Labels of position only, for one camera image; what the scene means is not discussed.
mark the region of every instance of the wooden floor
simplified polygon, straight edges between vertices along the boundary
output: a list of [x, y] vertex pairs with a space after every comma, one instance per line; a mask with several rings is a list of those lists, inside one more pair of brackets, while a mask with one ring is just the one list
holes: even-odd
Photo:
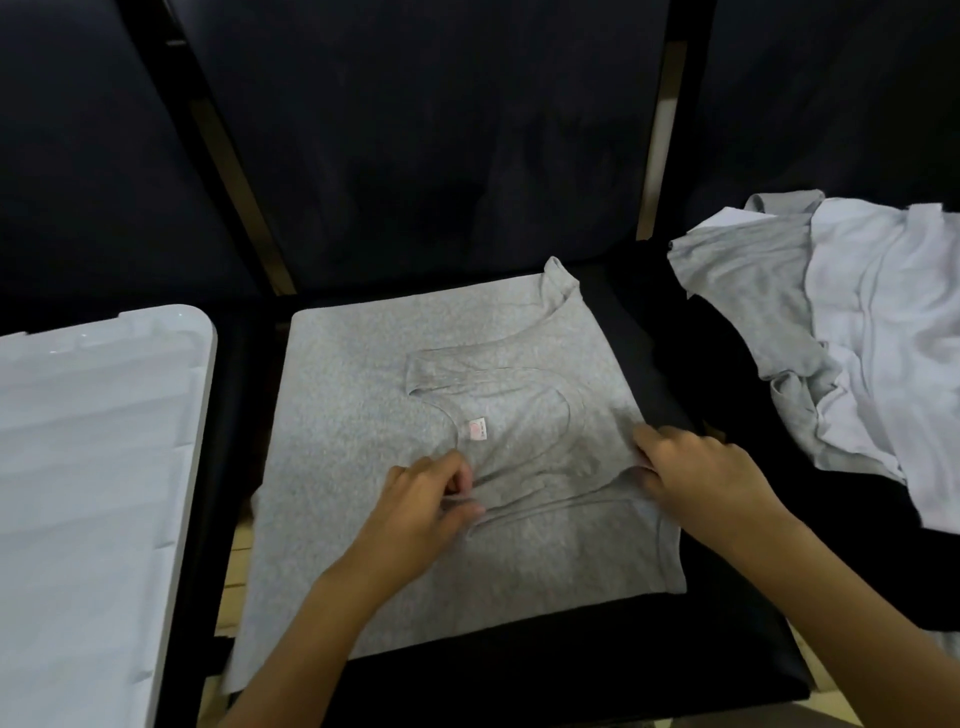
[[[233, 536], [224, 595], [220, 601], [220, 613], [217, 616], [217, 635], [236, 637], [240, 626], [240, 615], [243, 613], [244, 599], [247, 595], [247, 573], [250, 570], [252, 547], [253, 523], [250, 516], [245, 516], [237, 525]], [[837, 690], [833, 679], [813, 654], [813, 650], [796, 632], [794, 632], [794, 638], [817, 684], [817, 691], [801, 704], [820, 713], [846, 720], [853, 725], [861, 725], [850, 704]], [[204, 698], [197, 720], [198, 728], [213, 728], [227, 712], [227, 697], [220, 695], [220, 682], [219, 676], [206, 679]], [[669, 725], [669, 720], [657, 721], [658, 728]]]

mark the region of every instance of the care tag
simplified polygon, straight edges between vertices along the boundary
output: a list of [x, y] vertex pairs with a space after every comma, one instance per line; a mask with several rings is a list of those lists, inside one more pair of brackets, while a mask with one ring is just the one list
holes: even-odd
[[476, 420], [470, 420], [470, 440], [487, 439], [487, 418], [478, 417]]

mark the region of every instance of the chair backrest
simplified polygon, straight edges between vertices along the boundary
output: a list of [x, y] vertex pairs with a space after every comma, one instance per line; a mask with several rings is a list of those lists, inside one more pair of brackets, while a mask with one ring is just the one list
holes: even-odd
[[0, 5], [0, 297], [257, 295], [111, 0]]
[[172, 0], [301, 291], [636, 228], [668, 0]]
[[699, 93], [698, 69], [684, 74], [658, 233], [810, 187], [960, 209], [958, 38], [955, 0], [717, 0]]

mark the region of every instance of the person's right hand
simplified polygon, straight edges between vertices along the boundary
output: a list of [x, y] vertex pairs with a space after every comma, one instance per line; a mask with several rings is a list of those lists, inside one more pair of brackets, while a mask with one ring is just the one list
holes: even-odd
[[680, 527], [729, 557], [738, 544], [797, 522], [747, 452], [676, 427], [634, 428], [634, 441], [657, 473], [643, 487]]

